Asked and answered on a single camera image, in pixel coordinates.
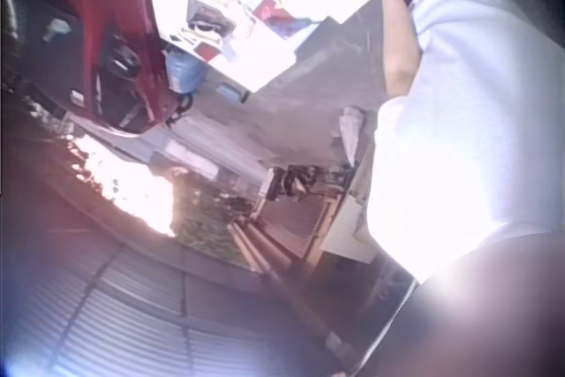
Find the corrugated metal roof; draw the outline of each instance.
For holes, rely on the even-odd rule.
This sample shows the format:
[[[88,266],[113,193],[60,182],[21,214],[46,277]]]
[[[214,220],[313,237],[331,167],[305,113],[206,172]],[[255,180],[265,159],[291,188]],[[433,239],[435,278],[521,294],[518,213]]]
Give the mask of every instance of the corrugated metal roof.
[[[26,287],[25,302],[7,343],[10,375],[42,375],[82,299],[87,283],[62,268],[41,268]]]
[[[73,375],[190,375],[180,326],[94,290],[64,342],[55,370]]]
[[[124,249],[102,275],[122,291],[180,315],[182,276],[173,268]]]

